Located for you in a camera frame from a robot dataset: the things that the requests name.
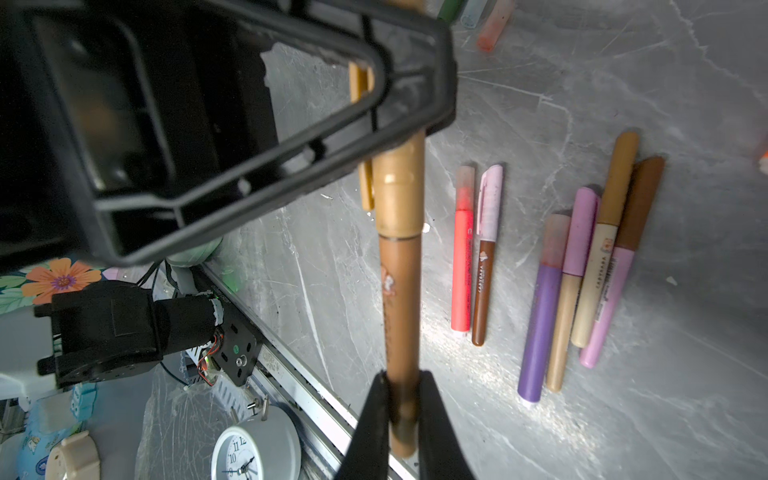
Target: orange flower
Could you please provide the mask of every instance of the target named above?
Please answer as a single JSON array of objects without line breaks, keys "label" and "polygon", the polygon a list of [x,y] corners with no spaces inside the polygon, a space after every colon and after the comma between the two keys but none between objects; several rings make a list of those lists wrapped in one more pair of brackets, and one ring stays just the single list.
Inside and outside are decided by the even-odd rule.
[{"label": "orange flower", "polygon": [[34,283],[22,285],[24,296],[34,296],[35,305],[50,303],[51,297],[56,293],[77,292],[83,290],[89,283],[101,280],[99,270],[91,268],[80,261],[72,265],[68,258],[58,258],[48,262],[50,270],[42,266],[36,266],[27,273],[27,280]]}]

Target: yellow pen clip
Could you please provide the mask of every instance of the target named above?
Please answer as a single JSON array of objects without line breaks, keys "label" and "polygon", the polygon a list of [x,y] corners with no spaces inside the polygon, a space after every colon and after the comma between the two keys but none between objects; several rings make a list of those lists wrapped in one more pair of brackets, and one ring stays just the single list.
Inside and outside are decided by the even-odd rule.
[{"label": "yellow pen clip", "polygon": [[[362,93],[373,89],[373,72],[365,71],[356,63],[349,63],[349,98],[352,103],[357,102]],[[360,177],[360,200],[362,209],[366,212],[373,210],[373,166],[371,159],[364,160],[357,166],[357,174]]]}]

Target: white alarm clock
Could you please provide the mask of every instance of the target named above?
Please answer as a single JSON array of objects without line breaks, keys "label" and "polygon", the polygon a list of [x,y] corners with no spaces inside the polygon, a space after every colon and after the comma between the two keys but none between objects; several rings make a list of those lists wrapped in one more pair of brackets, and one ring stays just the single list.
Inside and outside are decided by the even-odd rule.
[{"label": "white alarm clock", "polygon": [[296,427],[272,406],[231,426],[210,461],[211,480],[297,480],[301,448]]}]

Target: purple flower center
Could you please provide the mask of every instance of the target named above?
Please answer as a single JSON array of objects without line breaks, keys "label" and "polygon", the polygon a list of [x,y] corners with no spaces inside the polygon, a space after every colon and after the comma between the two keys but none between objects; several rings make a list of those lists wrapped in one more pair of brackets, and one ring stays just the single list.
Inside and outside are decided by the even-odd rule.
[{"label": "purple flower center", "polygon": [[76,280],[72,275],[64,275],[60,276],[59,278],[53,280],[51,282],[51,285],[56,290],[68,290],[70,287],[72,287],[76,283]]}]

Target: brown pen cap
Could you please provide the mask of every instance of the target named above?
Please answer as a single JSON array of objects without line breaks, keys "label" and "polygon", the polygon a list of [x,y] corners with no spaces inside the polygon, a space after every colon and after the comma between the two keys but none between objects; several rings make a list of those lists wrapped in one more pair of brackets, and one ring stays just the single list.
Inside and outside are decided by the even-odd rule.
[{"label": "brown pen cap", "polygon": [[640,245],[645,221],[648,219],[650,206],[654,202],[664,172],[664,163],[662,157],[651,157],[635,165],[627,207],[624,209],[624,218],[621,219],[616,236],[616,247],[634,252]]},{"label": "brown pen cap", "polygon": [[611,166],[608,168],[608,180],[598,211],[598,223],[615,225],[621,222],[624,201],[627,198],[632,165],[640,145],[640,136],[633,131],[625,131],[616,139]]}]

